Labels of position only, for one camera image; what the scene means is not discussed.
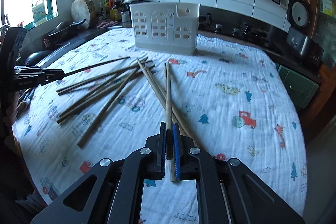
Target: white plastic basket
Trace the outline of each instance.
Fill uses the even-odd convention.
[[[195,52],[200,4],[131,4],[135,46],[191,55]]]

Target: drawer handle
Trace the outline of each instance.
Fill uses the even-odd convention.
[[[298,94],[304,95],[303,92],[300,92],[300,91],[297,91],[297,90],[293,89],[291,85],[289,86],[289,88],[290,88],[292,91],[297,92]]]

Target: green drawer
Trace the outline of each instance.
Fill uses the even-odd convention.
[[[278,72],[293,104],[296,107],[305,108],[319,86],[308,78],[283,66],[279,67]]]

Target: basket window cutout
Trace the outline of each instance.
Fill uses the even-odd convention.
[[[147,37],[146,17],[142,12],[135,12],[133,15],[135,37]]]
[[[164,12],[152,13],[152,37],[167,39],[167,15]]]
[[[190,41],[191,32],[187,27],[176,27],[174,29],[174,41],[182,40],[182,41]]]

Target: electrical outlet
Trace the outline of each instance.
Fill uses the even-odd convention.
[[[289,0],[281,0],[281,2],[280,2],[280,6],[281,6],[283,9],[287,10],[287,9],[288,9],[288,2],[289,2]]]

